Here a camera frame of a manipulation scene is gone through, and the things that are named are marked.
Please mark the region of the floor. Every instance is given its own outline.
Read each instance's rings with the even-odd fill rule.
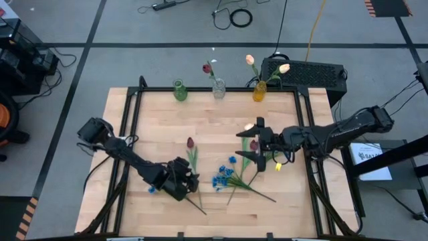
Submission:
[[[39,197],[27,238],[66,236],[74,232],[82,186],[91,157],[76,147],[77,130],[91,117],[102,116],[110,87],[136,86],[143,75],[149,86],[170,86],[182,78],[188,86],[208,86],[201,64],[217,60],[214,69],[227,86],[243,86],[251,71],[245,55],[256,64],[272,54],[278,37],[284,0],[257,4],[247,0],[254,16],[247,28],[221,31],[211,12],[218,1],[192,0],[176,7],[140,14],[137,8],[161,0],[14,0],[13,10],[43,42],[77,62],[60,68],[63,82],[53,94],[21,111],[19,128],[31,134],[26,145],[8,145],[0,163],[0,195]],[[373,18],[363,0],[328,0],[314,35],[309,61],[343,64],[348,70],[348,93],[342,116],[383,104],[413,78],[415,61],[428,60],[428,2],[407,0],[412,17]],[[230,3],[230,10],[245,2]],[[306,45],[321,1],[289,0],[279,52],[304,60]],[[237,21],[245,21],[237,15]],[[218,26],[228,24],[224,12]],[[403,37],[409,34],[410,41]],[[70,58],[62,57],[64,63]],[[394,111],[420,86],[408,90],[387,107]],[[19,97],[25,100],[28,96]],[[394,116],[394,129],[372,139],[412,141],[428,133],[428,97],[423,92]],[[428,163],[425,156],[417,164]],[[39,175],[41,170],[47,175]],[[396,191],[418,212],[423,208],[416,191]],[[413,220],[388,194],[362,187],[367,217],[362,233],[373,238],[427,240],[426,224]]]

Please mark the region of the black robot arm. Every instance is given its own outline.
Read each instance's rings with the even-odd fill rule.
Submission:
[[[116,138],[112,126],[100,118],[91,118],[78,131],[78,136],[93,151],[103,150],[115,159],[126,161],[145,182],[157,190],[165,190],[177,201],[197,191],[199,174],[191,172],[188,161],[180,157],[168,163],[146,161],[134,153],[125,140]]]
[[[259,151],[236,151],[257,164],[258,171],[265,171],[264,152],[281,151],[288,162],[294,162],[294,153],[300,148],[310,152],[313,157],[325,157],[333,149],[342,147],[365,133],[385,133],[392,129],[394,121],[384,108],[374,106],[363,108],[346,120],[320,127],[287,127],[281,134],[275,134],[270,127],[265,127],[264,119],[257,118],[257,123],[249,130],[236,134],[237,137],[258,136]]]

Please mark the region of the wooden table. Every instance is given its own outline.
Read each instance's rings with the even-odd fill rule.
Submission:
[[[111,88],[104,111],[103,118],[112,124],[116,135],[126,91],[126,88]],[[310,89],[310,100],[315,123],[332,123],[325,89]],[[207,215],[189,202],[177,202],[166,193],[149,194],[148,184],[131,168],[120,235],[165,237],[184,232],[186,237],[261,238],[272,232],[276,238],[316,237],[302,151],[296,153],[295,163],[283,166],[280,172],[274,170],[274,162],[269,162],[266,172],[260,173],[252,183],[252,188],[272,197],[276,203],[237,189],[227,206],[232,189],[217,193],[212,187],[211,178],[218,168],[229,165],[228,157],[241,150],[241,139],[235,134],[247,123],[254,123],[257,116],[264,117],[266,126],[276,133],[284,127],[298,125],[293,94],[269,92],[263,102],[254,102],[250,92],[227,92],[223,100],[215,100],[210,92],[190,92],[186,101],[177,102],[171,92],[144,92],[136,131],[140,139],[134,151],[154,162],[169,161],[177,156],[187,158],[186,141],[192,137],[199,148],[199,188]],[[338,151],[332,155],[341,160]],[[105,156],[96,153],[91,168]],[[237,166],[240,166],[241,157],[237,159]],[[76,231],[83,230],[104,205],[111,170],[112,161],[101,166],[90,178]],[[255,170],[252,163],[245,170],[244,181],[249,181]],[[324,170],[332,205],[351,229],[358,229],[344,170],[328,160],[324,162]],[[196,193],[189,197],[199,203]],[[109,230],[112,230],[115,212],[116,206],[112,208]],[[328,233],[325,219],[322,224],[324,233]]]

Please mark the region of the glass vase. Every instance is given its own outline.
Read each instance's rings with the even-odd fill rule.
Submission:
[[[265,98],[265,94],[268,91],[268,87],[266,86],[266,81],[260,81],[254,87],[253,91],[253,100],[256,102],[260,102]]]
[[[224,80],[218,78],[213,83],[213,95],[216,99],[222,99],[225,97],[226,83]]]
[[[181,79],[176,79],[173,82],[174,86],[174,97],[178,101],[184,101],[187,98],[187,90],[186,86],[184,86],[183,81]]]

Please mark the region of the orange and black tape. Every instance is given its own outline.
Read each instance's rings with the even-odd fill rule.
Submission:
[[[16,240],[25,240],[38,202],[39,201],[35,197],[32,197],[28,202],[27,208],[22,216],[21,223],[19,224],[18,231],[16,232]]]
[[[406,3],[406,1],[405,1],[405,0],[402,0],[402,2],[404,3],[404,6],[407,8],[407,13],[409,14],[409,16],[413,16],[412,11],[410,10],[410,7],[409,7],[409,5]],[[376,12],[376,9],[373,7],[372,0],[364,0],[364,4],[366,5],[367,10],[368,10],[368,14],[369,14],[371,17],[394,17],[394,16],[392,16],[392,15],[390,15],[390,16],[385,16],[385,13],[381,13],[381,15],[379,15],[379,14]]]

